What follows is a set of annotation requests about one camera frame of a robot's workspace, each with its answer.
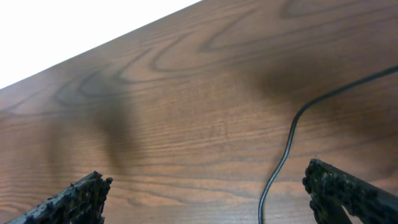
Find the wood grain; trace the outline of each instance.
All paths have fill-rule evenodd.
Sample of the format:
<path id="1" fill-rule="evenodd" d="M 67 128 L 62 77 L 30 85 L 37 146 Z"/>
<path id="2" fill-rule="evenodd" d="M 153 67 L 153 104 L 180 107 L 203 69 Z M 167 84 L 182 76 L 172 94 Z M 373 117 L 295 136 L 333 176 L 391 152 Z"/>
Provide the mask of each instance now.
<path id="1" fill-rule="evenodd" d="M 296 111 L 397 64 L 397 27 L 394 0 L 203 1 L 2 89 L 0 221 L 97 170 L 109 223 L 256 223 Z M 304 113 L 267 223 L 315 223 L 314 157 L 398 194 L 397 86 Z"/>

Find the white background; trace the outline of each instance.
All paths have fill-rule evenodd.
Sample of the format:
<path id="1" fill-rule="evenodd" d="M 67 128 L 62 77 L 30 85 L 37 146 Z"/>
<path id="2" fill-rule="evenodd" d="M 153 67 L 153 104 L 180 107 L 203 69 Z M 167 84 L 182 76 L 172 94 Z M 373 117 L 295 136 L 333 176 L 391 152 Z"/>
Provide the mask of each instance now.
<path id="1" fill-rule="evenodd" d="M 0 88 L 200 0 L 2 0 Z"/>

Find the dark wood grain pattern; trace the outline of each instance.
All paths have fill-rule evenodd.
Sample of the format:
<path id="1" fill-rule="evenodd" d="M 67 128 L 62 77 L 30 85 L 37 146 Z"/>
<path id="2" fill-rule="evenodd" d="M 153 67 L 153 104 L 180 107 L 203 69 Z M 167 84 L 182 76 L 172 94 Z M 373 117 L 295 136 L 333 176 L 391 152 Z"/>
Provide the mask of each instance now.
<path id="1" fill-rule="evenodd" d="M 397 64 L 397 27 L 395 0 L 203 1 L 9 86 L 0 221 L 97 170 L 114 178 L 109 223 L 256 223 L 295 112 Z M 305 112 L 267 223 L 315 223 L 314 157 L 398 194 L 397 86 Z"/>

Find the black cord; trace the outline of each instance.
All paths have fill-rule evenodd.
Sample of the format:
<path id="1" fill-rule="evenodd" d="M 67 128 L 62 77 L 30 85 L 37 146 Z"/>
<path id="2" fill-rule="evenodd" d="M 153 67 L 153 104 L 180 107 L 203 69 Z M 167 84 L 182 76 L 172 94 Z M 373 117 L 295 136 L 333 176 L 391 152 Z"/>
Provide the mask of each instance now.
<path id="1" fill-rule="evenodd" d="M 332 96 L 336 96 L 346 90 L 349 90 L 352 87 L 356 87 L 358 85 L 362 85 L 368 82 L 371 82 L 375 79 L 381 78 L 381 77 L 385 77 L 386 75 L 390 75 L 394 72 L 398 72 L 398 65 L 388 68 L 382 72 L 378 72 L 375 74 L 372 74 L 368 77 L 362 78 L 360 80 L 357 80 L 355 82 L 349 83 L 347 85 L 344 85 L 342 87 L 339 87 L 329 93 L 326 93 L 322 96 L 319 96 L 315 99 L 313 99 L 312 101 L 309 101 L 308 103 L 306 103 L 304 106 L 301 107 L 301 109 L 297 112 L 297 114 L 294 116 L 294 119 L 292 121 L 292 125 L 290 127 L 290 131 L 289 131 L 289 136 L 287 137 L 287 143 L 286 143 L 286 148 L 285 148 L 285 152 L 284 152 L 284 156 L 282 157 L 282 159 L 280 160 L 278 166 L 276 167 L 276 169 L 274 170 L 274 172 L 272 173 L 271 177 L 269 178 L 266 187 L 264 188 L 264 191 L 261 194 L 261 198 L 260 198 L 260 202 L 259 202 L 259 224 L 263 224 L 263 216 L 264 216 L 264 202 L 266 201 L 266 196 L 268 193 L 269 188 L 271 187 L 271 184 L 273 183 L 273 181 L 275 180 L 276 176 L 278 175 L 280 169 L 282 168 L 282 166 L 284 165 L 287 156 L 289 155 L 290 152 L 290 148 L 292 147 L 292 140 L 293 140 L 293 135 L 294 135 L 294 131 L 296 129 L 296 125 L 297 122 L 299 121 L 299 118 L 301 117 L 301 115 L 304 113 L 304 111 L 306 109 L 308 109 L 310 106 L 314 105 L 315 103 L 318 103 L 322 100 L 325 100 L 327 98 L 330 98 Z"/>

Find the table top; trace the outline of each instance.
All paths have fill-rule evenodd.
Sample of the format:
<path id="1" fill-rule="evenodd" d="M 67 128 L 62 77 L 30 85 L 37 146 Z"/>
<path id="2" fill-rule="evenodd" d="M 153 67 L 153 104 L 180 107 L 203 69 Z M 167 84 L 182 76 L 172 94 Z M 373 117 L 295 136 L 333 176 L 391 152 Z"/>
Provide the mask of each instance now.
<path id="1" fill-rule="evenodd" d="M 294 114 L 398 64 L 397 26 L 395 0 L 205 0 L 2 89 L 0 221 L 97 170 L 109 223 L 256 223 Z M 315 223 L 311 158 L 398 194 L 397 85 L 303 114 L 267 223 Z"/>

